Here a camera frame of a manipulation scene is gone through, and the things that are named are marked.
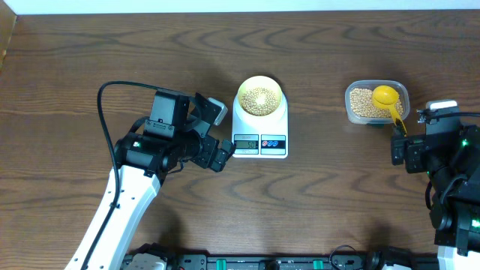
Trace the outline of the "yellow measuring scoop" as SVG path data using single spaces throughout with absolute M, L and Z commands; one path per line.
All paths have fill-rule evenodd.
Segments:
M 401 115 L 395 107 L 395 104 L 399 101 L 399 94 L 391 87 L 387 85 L 377 86 L 373 90 L 372 104 L 380 110 L 388 110 L 390 112 L 392 121 L 399 133 L 404 137 L 407 135 L 404 122 L 401 119 Z

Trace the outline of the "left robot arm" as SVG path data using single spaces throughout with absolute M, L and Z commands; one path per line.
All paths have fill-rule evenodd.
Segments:
M 151 114 L 137 120 L 113 149 L 100 205 L 68 269 L 119 269 L 138 224 L 169 174 L 188 161 L 216 173 L 235 146 L 209 136 L 226 106 L 201 94 L 157 91 Z

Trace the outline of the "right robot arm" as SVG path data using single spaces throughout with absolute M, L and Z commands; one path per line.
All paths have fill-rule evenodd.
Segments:
M 391 162 L 408 173 L 427 173 L 425 201 L 440 269 L 479 266 L 479 126 L 452 106 L 422 109 L 420 135 L 391 138 Z

